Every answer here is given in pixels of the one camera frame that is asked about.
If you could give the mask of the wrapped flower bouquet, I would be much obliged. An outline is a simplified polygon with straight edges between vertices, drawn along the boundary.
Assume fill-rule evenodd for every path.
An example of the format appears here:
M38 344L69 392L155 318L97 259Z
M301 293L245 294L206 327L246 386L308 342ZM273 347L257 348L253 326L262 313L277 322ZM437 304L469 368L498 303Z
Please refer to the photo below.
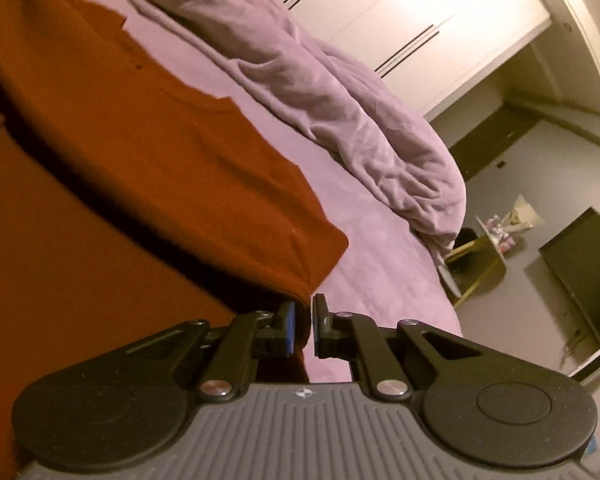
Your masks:
M518 195L512 208L503 217L494 216L484 221L478 220L479 226L486 231L486 236L494 243L501 255L506 255L517 243L517 238L538 226L544 219L522 195Z

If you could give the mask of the purple bed sheet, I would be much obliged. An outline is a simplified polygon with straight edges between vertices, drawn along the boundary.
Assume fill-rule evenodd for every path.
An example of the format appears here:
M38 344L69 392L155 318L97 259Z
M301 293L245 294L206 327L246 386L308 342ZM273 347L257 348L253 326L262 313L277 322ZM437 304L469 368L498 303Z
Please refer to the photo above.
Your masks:
M460 332L428 249L335 155L281 122L207 55L139 14L128 0L90 1L122 14L124 30L184 84L232 99L265 140L301 169L326 216L349 240L347 251L318 289L332 310L363 313L385 327L416 318Z

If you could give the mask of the black flat television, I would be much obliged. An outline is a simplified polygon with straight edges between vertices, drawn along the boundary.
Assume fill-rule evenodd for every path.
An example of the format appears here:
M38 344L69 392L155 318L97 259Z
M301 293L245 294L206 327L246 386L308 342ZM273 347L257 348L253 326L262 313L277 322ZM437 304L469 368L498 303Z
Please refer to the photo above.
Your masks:
M588 208L540 254L600 342L600 213Z

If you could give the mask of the purple crumpled duvet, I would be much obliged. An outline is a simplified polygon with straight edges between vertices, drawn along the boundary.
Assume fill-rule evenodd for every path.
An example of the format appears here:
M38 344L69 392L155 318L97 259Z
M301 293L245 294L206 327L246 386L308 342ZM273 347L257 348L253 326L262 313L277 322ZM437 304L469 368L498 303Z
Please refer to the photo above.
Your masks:
M277 0L130 0L203 50L253 99L335 153L432 256L449 255L466 212L450 151L356 58L311 36Z

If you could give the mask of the dark doorway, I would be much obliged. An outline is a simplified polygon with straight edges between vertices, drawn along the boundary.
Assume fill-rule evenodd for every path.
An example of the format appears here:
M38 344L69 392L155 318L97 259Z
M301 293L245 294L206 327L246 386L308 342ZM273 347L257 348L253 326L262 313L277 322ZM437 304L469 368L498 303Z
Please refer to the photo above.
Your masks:
M464 181L494 162L538 121L532 114L504 104L470 130L450 148Z

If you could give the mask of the gold side table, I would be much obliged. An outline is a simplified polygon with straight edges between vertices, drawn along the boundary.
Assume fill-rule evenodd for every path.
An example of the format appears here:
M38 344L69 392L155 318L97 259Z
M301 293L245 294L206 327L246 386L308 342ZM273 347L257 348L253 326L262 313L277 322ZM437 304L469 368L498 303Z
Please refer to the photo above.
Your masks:
M489 235L453 249L438 266L441 283L454 309L482 285L500 280L506 270L506 261Z

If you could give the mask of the rust orange knit sweater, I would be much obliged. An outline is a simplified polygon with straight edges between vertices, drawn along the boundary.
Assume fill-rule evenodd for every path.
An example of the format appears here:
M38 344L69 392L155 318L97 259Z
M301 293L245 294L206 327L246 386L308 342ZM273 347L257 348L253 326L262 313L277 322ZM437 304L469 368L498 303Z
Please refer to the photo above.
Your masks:
M230 99L84 0L0 0L0 479L35 379L192 318L311 295L348 246Z

